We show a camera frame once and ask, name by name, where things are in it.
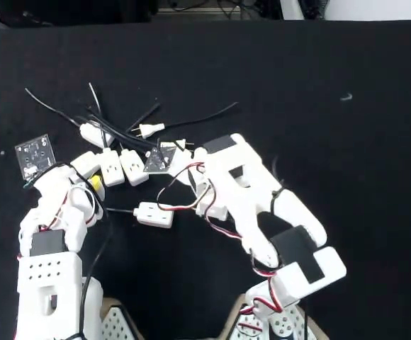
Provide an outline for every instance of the electrical plug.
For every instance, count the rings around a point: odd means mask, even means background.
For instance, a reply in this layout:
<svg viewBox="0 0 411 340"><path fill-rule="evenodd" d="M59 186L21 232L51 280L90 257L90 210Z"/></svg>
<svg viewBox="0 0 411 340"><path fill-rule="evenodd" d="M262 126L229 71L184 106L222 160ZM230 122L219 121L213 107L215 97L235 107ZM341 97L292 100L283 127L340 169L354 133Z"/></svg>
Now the electrical plug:
<svg viewBox="0 0 411 340"><path fill-rule="evenodd" d="M100 169L98 157L92 151L88 151L70 162L70 164L82 175L88 179Z"/></svg>
<svg viewBox="0 0 411 340"><path fill-rule="evenodd" d="M172 226L174 211L161 210L156 203L141 202L140 206L133 210L133 215L142 225L169 229Z"/></svg>
<svg viewBox="0 0 411 340"><path fill-rule="evenodd" d="M152 136L154 133L164 130L164 123L160 124L140 124L139 128L133 131L140 131L140 134L136 137L142 137L144 139Z"/></svg>
<svg viewBox="0 0 411 340"><path fill-rule="evenodd" d="M125 181L117 151L109 147L100 156L100 169L106 186L117 186Z"/></svg>
<svg viewBox="0 0 411 340"><path fill-rule="evenodd" d="M103 145L103 138L101 135L102 131L98 127L95 127L90 123L84 123L79 126L79 133L89 143L92 143L102 149L105 147ZM106 144L110 146L114 141L114 137L105 132L105 140Z"/></svg>
<svg viewBox="0 0 411 340"><path fill-rule="evenodd" d="M137 186L149 179L149 174L144 172L144 163L135 150L124 149L119 156L122 169L132 186Z"/></svg>

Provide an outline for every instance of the white plastic part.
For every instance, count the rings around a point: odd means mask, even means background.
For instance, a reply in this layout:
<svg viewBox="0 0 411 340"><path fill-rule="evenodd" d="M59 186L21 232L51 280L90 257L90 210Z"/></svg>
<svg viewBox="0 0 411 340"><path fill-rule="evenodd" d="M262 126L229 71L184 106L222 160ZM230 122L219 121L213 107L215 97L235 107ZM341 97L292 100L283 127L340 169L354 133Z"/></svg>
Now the white plastic part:
<svg viewBox="0 0 411 340"><path fill-rule="evenodd" d="M197 149L195 161L204 162L205 176L213 182L217 196L234 218L245 251L251 250L257 260L276 268L278 254L259 229L257 214L270 211L272 193L278 191L281 184L241 135L233 134L231 138L235 142L233 146L212 154L204 148ZM243 178L239 181L230 174L238 167L243 170ZM324 227L292 192L281 192L274 202L274 214L294 226L303 225L317 246L327 241Z"/></svg>
<svg viewBox="0 0 411 340"><path fill-rule="evenodd" d="M101 323L103 340L135 340L130 326L119 307L111 307Z"/></svg>
<svg viewBox="0 0 411 340"><path fill-rule="evenodd" d="M140 135L146 139L158 131L164 130L164 124L140 124Z"/></svg>
<svg viewBox="0 0 411 340"><path fill-rule="evenodd" d="M141 202L140 206L133 210L133 215L142 225L170 228L172 226L174 211L161 210L156 203Z"/></svg>
<svg viewBox="0 0 411 340"><path fill-rule="evenodd" d="M302 8L298 0L280 0L283 20L304 20Z"/></svg>
<svg viewBox="0 0 411 340"><path fill-rule="evenodd" d="M132 186L137 186L149 179L149 174L144 172L144 163L142 163L135 150L122 150L119 159L122 169Z"/></svg>
<svg viewBox="0 0 411 340"><path fill-rule="evenodd" d="M100 169L106 186L117 186L125 181L117 151L109 147L100 154Z"/></svg>
<svg viewBox="0 0 411 340"><path fill-rule="evenodd" d="M411 20L411 0L330 0L326 20Z"/></svg>
<svg viewBox="0 0 411 340"><path fill-rule="evenodd" d="M61 220L57 220L52 230L65 230L64 241L69 251L77 253L81 250L87 228L84 221L84 213L71 205L66 205L62 209Z"/></svg>
<svg viewBox="0 0 411 340"><path fill-rule="evenodd" d="M103 217L103 210L98 206L95 213L95 197L88 192L84 183L72 185L69 177L74 170L68 166L54 168L35 183L42 197L38 206L29 210L20 223L18 240L20 253L29 256L33 234L39 227L52 230L64 229L65 241L70 251L79 251L86 236L86 227L95 225Z"/></svg>
<svg viewBox="0 0 411 340"><path fill-rule="evenodd" d="M324 278L309 283L297 262L293 262L277 270L276 275L272 278L272 288L282 307L297 303L300 299L309 294L345 277L347 272L346 267L332 247L329 246L318 250L313 256L324 273ZM262 297L271 301L269 284L267 281L264 281L247 291L245 294L247 304L253 305L253 299L255 297ZM255 302L255 304L253 313L257 317L266 319L272 313L272 310L264 304L258 302Z"/></svg>
<svg viewBox="0 0 411 340"><path fill-rule="evenodd" d="M97 192L99 198L103 201L105 200L105 186L103 185L101 178L99 175L92 176L90 179L88 179L88 182L92 185L94 190Z"/></svg>
<svg viewBox="0 0 411 340"><path fill-rule="evenodd" d="M79 331L81 272L81 259L70 251L20 259L16 340L66 339ZM50 303L53 296L55 309ZM84 314L87 339L101 339L102 299L100 283L92 278Z"/></svg>
<svg viewBox="0 0 411 340"><path fill-rule="evenodd" d="M270 327L280 337L287 338L293 334L293 340L303 340L305 338L305 319L296 305L286 307L281 313L272 314ZM316 340L316 336L310 327L308 327L308 340Z"/></svg>
<svg viewBox="0 0 411 340"><path fill-rule="evenodd" d="M269 340L270 329L277 339L303 340L304 318L296 305L291 305L281 313L273 313L266 320L260 320L255 315L240 315L235 321L229 340ZM262 331L242 327L240 323L255 326ZM316 340L313 331L308 327L308 340Z"/></svg>
<svg viewBox="0 0 411 340"><path fill-rule="evenodd" d="M176 143L185 149L186 146L186 139L176 140ZM177 147L176 143L174 142L161 142L160 147Z"/></svg>
<svg viewBox="0 0 411 340"><path fill-rule="evenodd" d="M213 192L207 193L204 198L196 206L196 214L198 216L204 216L204 212L207 207L212 203ZM208 217L218 218L220 221L226 221L227 208L224 202L217 196L213 205L207 211Z"/></svg>
<svg viewBox="0 0 411 340"><path fill-rule="evenodd" d="M297 262L276 272L273 278L274 290L282 305L290 305L345 277L346 267L334 248L327 246L316 251L313 256L325 276L313 283L308 282Z"/></svg>
<svg viewBox="0 0 411 340"><path fill-rule="evenodd" d="M79 126L79 133L89 143L104 148L101 130L90 123L84 123ZM106 144L109 146L114 141L114 137L105 132Z"/></svg>
<svg viewBox="0 0 411 340"><path fill-rule="evenodd" d="M88 151L70 162L70 164L82 175L88 179L100 169L98 157L92 151Z"/></svg>

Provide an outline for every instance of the red wire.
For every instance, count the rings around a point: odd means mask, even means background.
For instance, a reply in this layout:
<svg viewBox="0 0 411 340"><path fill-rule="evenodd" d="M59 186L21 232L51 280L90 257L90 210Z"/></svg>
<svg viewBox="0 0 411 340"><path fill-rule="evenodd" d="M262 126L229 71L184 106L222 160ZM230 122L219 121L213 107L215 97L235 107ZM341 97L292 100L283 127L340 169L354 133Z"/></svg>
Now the red wire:
<svg viewBox="0 0 411 340"><path fill-rule="evenodd" d="M268 308L270 308L271 310L273 310L274 312L277 313L281 313L283 311L283 308L280 306L279 302L278 302L278 298L276 297L273 288L271 287L271 278L268 279L269 282L269 294L270 294L270 298L273 301L273 304L271 304L269 301L263 299L262 297L255 297L253 298L253 304L254 301L260 302L261 304L267 306ZM250 315L253 314L253 309L254 306L251 307L246 307L243 310L240 311L240 314L242 315Z"/></svg>
<svg viewBox="0 0 411 340"><path fill-rule="evenodd" d="M252 324L245 324L244 322L239 322L237 326L246 327L246 328L254 329L255 331L262 332L262 328L253 326Z"/></svg>

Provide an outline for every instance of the black fabric backdrop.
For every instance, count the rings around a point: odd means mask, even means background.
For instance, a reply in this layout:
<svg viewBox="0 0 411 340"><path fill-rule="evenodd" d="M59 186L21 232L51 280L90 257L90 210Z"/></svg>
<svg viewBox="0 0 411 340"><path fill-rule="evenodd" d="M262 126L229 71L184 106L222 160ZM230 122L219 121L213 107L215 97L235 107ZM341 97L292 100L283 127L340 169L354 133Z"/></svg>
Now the black fabric backdrop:
<svg viewBox="0 0 411 340"><path fill-rule="evenodd" d="M233 101L241 113L164 133L197 144L240 132L326 227L347 277L309 299L333 339L411 339L411 23L110 25L0 32L0 339L16 325L19 222L36 204L13 147L48 133L57 160L94 149L32 101L27 86L71 115L101 92L115 124L155 101L173 123ZM351 93L350 101L341 101ZM110 188L106 203L154 200L168 178ZM173 187L171 199L192 199ZM106 226L89 234L84 268ZM171 230L116 217L96 268L147 339L217 336L240 293L258 283L235 240L192 212Z"/></svg>

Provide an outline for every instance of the black wire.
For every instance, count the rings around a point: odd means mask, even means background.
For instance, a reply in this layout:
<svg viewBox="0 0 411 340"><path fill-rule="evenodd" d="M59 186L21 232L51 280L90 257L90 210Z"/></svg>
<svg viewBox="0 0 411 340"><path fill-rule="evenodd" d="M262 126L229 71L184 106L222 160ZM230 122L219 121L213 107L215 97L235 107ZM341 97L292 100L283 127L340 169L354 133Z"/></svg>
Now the black wire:
<svg viewBox="0 0 411 340"><path fill-rule="evenodd" d="M116 209L116 208L106 208L107 211L110 213L125 213L125 214L133 214L133 210L131 209Z"/></svg>
<svg viewBox="0 0 411 340"><path fill-rule="evenodd" d="M307 304L305 302L305 305L303 306L303 310L305 312L305 327L303 329L303 333L304 333L303 338L305 340L308 340L308 312L307 312L307 309L308 309L308 307L307 307Z"/></svg>
<svg viewBox="0 0 411 340"><path fill-rule="evenodd" d="M196 8L202 7L202 6L204 6L205 4L207 4L209 1L210 1L210 0L204 0L204 1L199 2L199 3L197 3L197 4L194 4L194 5L191 5L191 6L187 6L187 7L183 7L183 8L180 8L180 9L176 8L177 3L174 3L172 0L168 0L168 4L169 4L169 7L170 7L173 11L175 11L175 12L183 12L183 11L187 11L187 10L189 10L189 9L196 9Z"/></svg>
<svg viewBox="0 0 411 340"><path fill-rule="evenodd" d="M84 121L85 123L90 123L91 125L95 126L98 129L104 130L105 132L107 132L109 135L112 135L114 138L116 138L120 142L129 145L130 147L132 147L133 149L139 152L145 153L147 151L147 148L150 149L151 147L154 146L154 143L140 140L139 138L136 138L133 136L124 135L122 132L116 133L116 130L109 129L106 126L102 126L100 125L100 123L93 121L93 120L86 119L85 117L77 116L76 119L80 119ZM141 145L137 142L147 142L147 143L150 143L150 145L149 146L147 146L146 144Z"/></svg>
<svg viewBox="0 0 411 340"><path fill-rule="evenodd" d="M63 117L64 119L68 120L71 124L75 125L76 127L79 128L79 123L77 121L75 121L73 118L69 117L68 115L66 115L65 113L63 113L60 110L57 110L55 108L52 108L51 106L49 106L48 104L43 103L39 98L37 98L36 96L33 95L33 93L31 91L29 91L29 89L27 87L24 88L24 90L26 91L26 93L36 102L38 102L41 106L47 108L48 110L57 113L58 115L60 115L61 117Z"/></svg>
<svg viewBox="0 0 411 340"><path fill-rule="evenodd" d="M157 139L157 151L158 155L160 156L160 159L162 160L163 164L167 168L169 166L168 162L164 159L162 148L160 147L160 139Z"/></svg>
<svg viewBox="0 0 411 340"><path fill-rule="evenodd" d="M192 124L197 124L197 123L202 123L205 122L207 120L211 120L214 119L224 113L226 113L228 110L230 110L231 108L233 108L234 106L236 106L238 104L238 102L234 102L231 105L226 106L225 108L219 110L217 113L214 113L212 115L209 115L207 117L204 118L199 118L196 120L186 120L184 122L178 122L178 123L174 123L174 124L168 124L164 126L164 129L168 129L168 128L177 128L178 126L183 126L183 125L192 125Z"/></svg>
<svg viewBox="0 0 411 340"><path fill-rule="evenodd" d="M155 103L153 107L151 107L147 112L143 113L141 117L139 117L127 130L125 130L125 132L128 133L136 128L142 121L148 119L151 115L157 112L160 106L160 103Z"/></svg>
<svg viewBox="0 0 411 340"><path fill-rule="evenodd" d="M101 112L101 107L100 107L100 103L98 102L97 94L96 94L95 89L94 89L94 87L92 86L91 83L89 83L89 88L91 89L92 96L94 97L95 104L97 105L98 114L99 114L102 118L105 118L105 116L104 116L103 113ZM104 132L103 130L101 131L101 141L102 141L102 143L103 143L103 147L108 147L108 142L106 141L105 132Z"/></svg>
<svg viewBox="0 0 411 340"><path fill-rule="evenodd" d="M116 128L115 126L113 126L111 123L109 123L108 121L104 120L103 118L98 117L97 115L94 115L93 113L89 115L89 118L92 118L94 120L96 120L97 122L99 122L100 124L102 124L105 128L108 128L109 130L113 131L114 134L116 135L120 135L121 137L123 137L124 139L127 140L132 140L134 143L136 144L140 144L144 147L156 147L157 145L153 142L150 142L148 140L143 140L141 138L126 134L123 131L120 131L118 128Z"/></svg>
<svg viewBox="0 0 411 340"><path fill-rule="evenodd" d="M225 9L223 8L222 0L217 0L217 5L218 5L218 7L220 7L220 10L221 10L222 13L225 15L225 17L226 17L227 19L231 20L232 12L235 10L235 8L236 8L237 6L234 6L234 8L228 13L228 12L225 11Z"/></svg>

